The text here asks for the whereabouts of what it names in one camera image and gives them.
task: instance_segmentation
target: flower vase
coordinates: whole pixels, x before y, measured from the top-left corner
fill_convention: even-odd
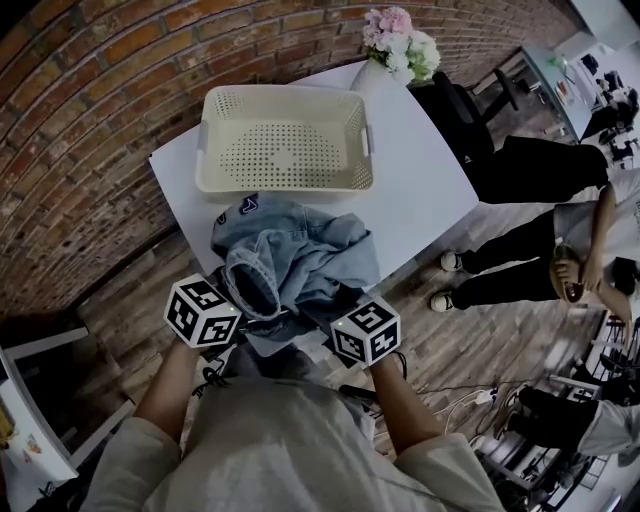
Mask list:
[[[391,78],[389,70],[377,60],[368,59],[353,79],[351,90],[359,92],[365,98],[373,98],[382,87],[384,80]]]

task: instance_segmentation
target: beige sleeve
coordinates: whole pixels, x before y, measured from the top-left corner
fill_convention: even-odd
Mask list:
[[[425,485],[448,511],[504,512],[489,477],[462,434],[412,446],[400,454],[395,465]]]
[[[133,512],[180,463],[180,447],[142,418],[128,418],[107,444],[81,512]]]

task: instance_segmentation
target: white sneaker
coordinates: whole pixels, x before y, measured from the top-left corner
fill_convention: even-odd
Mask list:
[[[453,309],[453,301],[451,300],[451,292],[438,292],[431,296],[429,300],[431,309],[438,313],[445,313]]]
[[[440,266],[442,267],[442,270],[446,270],[447,272],[458,272],[460,270],[464,270],[462,268],[462,258],[459,254],[453,251],[447,251],[440,256]]]

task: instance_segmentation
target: desk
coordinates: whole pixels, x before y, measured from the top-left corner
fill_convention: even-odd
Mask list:
[[[580,142],[589,121],[591,121],[591,108],[597,98],[595,89],[591,90],[590,84],[585,83],[585,80],[573,68],[569,68],[568,72],[573,75],[569,76],[576,82],[576,85],[567,80],[557,66],[549,63],[549,60],[555,57],[555,54],[549,50],[526,46],[522,48],[522,53],[525,62],[540,80],[540,86],[560,114],[571,135],[577,142]],[[560,81],[564,81],[572,92],[572,97],[567,100],[566,104],[560,101],[556,93],[556,87]]]
[[[349,89],[363,63],[332,69],[296,85]],[[373,132],[374,183],[342,202],[308,204],[331,215],[355,213],[372,231],[381,278],[397,270],[478,204],[446,142],[409,91],[384,74],[364,96]],[[199,127],[156,150],[151,167],[202,270],[222,260],[209,247],[215,219],[230,205],[207,200],[195,185]]]
[[[6,376],[0,384],[0,401],[14,424],[14,436],[2,452],[7,496],[13,512],[26,511],[41,497],[38,488],[48,482],[64,482],[78,476],[78,466],[134,408],[127,400],[74,453],[70,453],[49,426],[20,375],[15,361],[86,337],[83,327],[25,343],[0,347]]]

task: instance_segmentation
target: black fabric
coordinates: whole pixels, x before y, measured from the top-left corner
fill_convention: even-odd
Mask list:
[[[576,450],[598,410],[598,402],[574,402],[526,387],[518,395],[533,416],[514,414],[507,430],[544,448]]]
[[[490,204],[563,203],[607,184],[607,159],[590,145],[507,137],[499,151],[464,163],[478,198]]]
[[[465,252],[461,256],[462,266],[471,274],[512,261],[533,261],[465,281],[451,296],[454,307],[467,309],[482,304],[557,299],[549,277],[554,246],[553,210],[550,210],[490,240],[477,252]]]

